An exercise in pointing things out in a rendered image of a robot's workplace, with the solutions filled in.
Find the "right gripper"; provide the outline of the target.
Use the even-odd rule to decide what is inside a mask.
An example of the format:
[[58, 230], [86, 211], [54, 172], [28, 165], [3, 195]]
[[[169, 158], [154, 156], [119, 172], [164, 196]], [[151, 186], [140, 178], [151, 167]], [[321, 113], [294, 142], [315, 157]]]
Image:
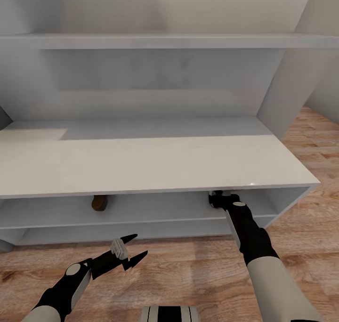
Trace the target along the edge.
[[237, 194], [231, 194], [230, 196], [224, 195], [209, 195], [209, 202], [214, 208], [222, 208], [224, 209], [224, 203], [227, 200], [235, 200], [240, 201], [239, 196]]

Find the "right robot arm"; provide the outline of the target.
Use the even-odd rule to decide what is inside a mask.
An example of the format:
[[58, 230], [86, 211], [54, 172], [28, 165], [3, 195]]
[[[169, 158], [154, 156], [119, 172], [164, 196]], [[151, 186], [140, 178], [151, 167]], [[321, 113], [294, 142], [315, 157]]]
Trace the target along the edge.
[[243, 253], [263, 322], [326, 322], [294, 281], [264, 228], [259, 228], [251, 210], [234, 190], [209, 195], [214, 208], [226, 218], [239, 251]]

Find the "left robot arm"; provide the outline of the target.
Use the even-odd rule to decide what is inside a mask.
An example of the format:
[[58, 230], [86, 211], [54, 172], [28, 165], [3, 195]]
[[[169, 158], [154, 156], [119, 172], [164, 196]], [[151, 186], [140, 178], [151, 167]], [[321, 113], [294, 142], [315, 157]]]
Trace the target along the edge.
[[21, 322], [64, 322], [87, 288], [91, 275], [93, 280], [122, 264], [124, 270], [134, 267], [148, 253], [140, 253], [128, 261], [125, 244], [137, 234], [113, 239], [110, 251], [92, 259], [88, 258], [71, 265], [64, 277], [53, 287], [47, 289], [36, 307]]

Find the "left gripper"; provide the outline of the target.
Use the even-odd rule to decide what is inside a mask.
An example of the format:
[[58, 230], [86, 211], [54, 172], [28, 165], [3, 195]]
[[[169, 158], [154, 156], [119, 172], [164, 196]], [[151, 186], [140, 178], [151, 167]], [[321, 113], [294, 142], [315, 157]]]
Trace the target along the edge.
[[[132, 234], [128, 236], [121, 237], [121, 240], [124, 244], [129, 242], [130, 240], [133, 240], [135, 237], [137, 237], [137, 234]], [[145, 251], [143, 253], [140, 253], [132, 258], [130, 258], [130, 261], [128, 261], [128, 258], [125, 259], [119, 259], [117, 258], [116, 254], [112, 254], [111, 250], [102, 254], [102, 260], [104, 264], [105, 273], [114, 269], [115, 267], [122, 264], [124, 270], [127, 270], [130, 267], [134, 267], [141, 261], [146, 255], [148, 251]]]

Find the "sandal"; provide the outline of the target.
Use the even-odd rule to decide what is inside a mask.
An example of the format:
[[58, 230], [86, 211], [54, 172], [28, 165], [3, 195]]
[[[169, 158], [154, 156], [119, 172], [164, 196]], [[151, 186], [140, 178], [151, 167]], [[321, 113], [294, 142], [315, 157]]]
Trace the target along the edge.
[[98, 212], [104, 211], [108, 204], [107, 197], [108, 195], [95, 195], [91, 207]]

